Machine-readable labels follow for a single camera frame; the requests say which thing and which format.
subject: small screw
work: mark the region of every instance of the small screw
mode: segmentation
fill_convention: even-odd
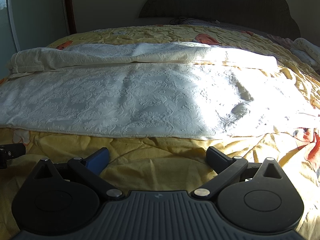
[[[206,188],[197,188],[193,193],[199,197],[205,197],[210,194],[210,190]]]
[[[117,188],[109,189],[107,191],[107,195],[109,197],[120,197],[122,195],[122,191]]]

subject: headboard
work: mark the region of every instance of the headboard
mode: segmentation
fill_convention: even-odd
[[[139,17],[219,20],[282,38],[300,37],[286,0],[148,0]]]

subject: metal pin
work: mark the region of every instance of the metal pin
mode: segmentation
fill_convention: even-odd
[[[107,195],[109,197],[120,197],[122,195],[122,191],[117,188],[109,189],[107,191]]]
[[[210,191],[206,188],[197,188],[193,193],[199,197],[205,197],[210,194]]]

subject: ribbed surface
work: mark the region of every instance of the ribbed surface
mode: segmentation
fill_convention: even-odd
[[[73,234],[46,237],[25,231],[14,240],[254,240],[303,239],[295,232],[281,236],[244,233],[223,221],[210,202],[190,198],[185,191],[133,191],[109,202],[89,226]]]

